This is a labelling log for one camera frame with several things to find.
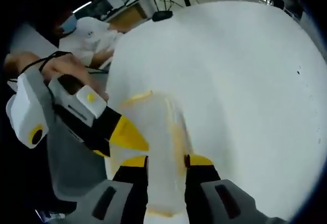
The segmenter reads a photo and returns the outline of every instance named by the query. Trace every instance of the human hand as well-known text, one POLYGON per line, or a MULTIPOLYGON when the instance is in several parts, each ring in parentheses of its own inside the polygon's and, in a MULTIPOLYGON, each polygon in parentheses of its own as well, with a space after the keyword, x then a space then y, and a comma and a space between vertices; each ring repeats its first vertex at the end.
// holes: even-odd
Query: human hand
MULTIPOLYGON (((39 56, 31 52, 13 55, 6 61, 7 67, 5 64, 5 71, 10 73, 10 75, 15 75, 17 77, 27 65, 32 64, 39 59, 39 56)), ((36 66, 39 68, 42 63, 43 62, 38 63, 36 66)), ((72 54, 52 58, 46 63, 41 72, 46 83, 50 82, 54 77, 68 74, 79 79, 84 85, 90 86, 104 100, 108 100, 109 98, 101 89, 100 85, 91 77, 80 60, 72 54)))
POLYGON ((90 86, 104 100, 107 101, 109 99, 100 85, 91 77, 83 63, 73 54, 62 55, 49 60, 45 64, 42 74, 46 81, 50 81, 54 76, 71 75, 79 79, 84 85, 90 86))
POLYGON ((108 48, 102 49, 95 53, 92 58, 90 67, 98 68, 101 66, 107 59, 113 56, 114 50, 108 50, 108 48))

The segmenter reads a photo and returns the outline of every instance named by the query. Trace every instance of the black strap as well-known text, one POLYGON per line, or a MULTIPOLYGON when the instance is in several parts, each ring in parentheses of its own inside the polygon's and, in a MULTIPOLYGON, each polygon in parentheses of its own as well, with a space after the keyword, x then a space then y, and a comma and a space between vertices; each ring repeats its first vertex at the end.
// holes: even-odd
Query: black strap
POLYGON ((43 70, 44 66, 46 65, 46 63, 49 62, 49 60, 53 59, 53 58, 57 58, 57 57, 60 57, 60 56, 63 56, 63 55, 66 55, 66 54, 71 54, 70 52, 64 52, 64 51, 55 51, 53 54, 49 55, 48 57, 46 58, 43 58, 43 59, 39 59, 39 60, 36 60, 34 61, 33 63, 30 63, 28 65, 26 65, 24 67, 24 69, 20 72, 21 74, 24 73, 29 67, 35 65, 35 64, 38 64, 40 62, 43 62, 42 65, 40 66, 39 70, 40 72, 43 70))
POLYGON ((42 63, 42 65, 40 66, 39 70, 40 72, 43 70, 44 66, 46 65, 46 63, 48 63, 51 59, 53 58, 57 58, 66 54, 71 54, 70 52, 64 52, 64 51, 55 51, 52 55, 48 56, 47 58, 44 59, 44 62, 42 63))

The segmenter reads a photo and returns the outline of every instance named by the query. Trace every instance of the person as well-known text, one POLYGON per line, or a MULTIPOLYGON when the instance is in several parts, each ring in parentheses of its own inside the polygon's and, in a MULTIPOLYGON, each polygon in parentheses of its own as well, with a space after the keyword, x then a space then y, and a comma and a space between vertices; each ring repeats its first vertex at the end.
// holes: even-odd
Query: person
POLYGON ((70 10, 56 17, 53 27, 59 38, 59 50, 72 52, 91 68, 100 67, 112 57, 118 40, 129 30, 92 17, 77 20, 70 10))
MULTIPOLYGON (((8 54, 4 63, 6 77, 17 78, 25 67, 39 59, 41 59, 39 56, 31 52, 8 54)), ((83 63, 71 53, 50 59, 45 64, 41 73, 45 83, 49 83, 52 78, 64 74, 72 75, 84 85, 90 86, 104 100, 108 100, 109 98, 100 85, 91 77, 83 63)))

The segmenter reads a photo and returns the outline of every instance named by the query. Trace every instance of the clear plastic bag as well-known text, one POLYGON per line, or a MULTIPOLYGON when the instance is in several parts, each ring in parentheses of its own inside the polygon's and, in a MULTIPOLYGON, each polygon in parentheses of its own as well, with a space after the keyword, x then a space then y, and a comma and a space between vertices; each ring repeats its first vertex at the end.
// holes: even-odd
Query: clear plastic bag
POLYGON ((176 102, 166 95, 149 92, 124 102, 120 113, 138 128, 149 143, 149 151, 110 145, 111 171, 116 172, 128 158, 148 155, 147 212, 173 216, 185 210, 184 156, 192 149, 183 115, 176 102))

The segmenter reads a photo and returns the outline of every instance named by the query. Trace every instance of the desk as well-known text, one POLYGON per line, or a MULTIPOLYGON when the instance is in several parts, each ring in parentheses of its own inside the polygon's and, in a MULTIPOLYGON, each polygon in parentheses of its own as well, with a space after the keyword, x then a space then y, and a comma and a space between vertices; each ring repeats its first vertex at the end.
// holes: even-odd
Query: desk
POLYGON ((139 4, 131 7, 123 6, 113 15, 111 15, 106 22, 112 23, 116 26, 130 28, 147 20, 147 15, 139 4))
POLYGON ((109 106, 148 90, 180 102, 193 150, 290 219, 314 187, 327 153, 327 66, 282 10, 216 2, 148 21, 119 41, 109 106))

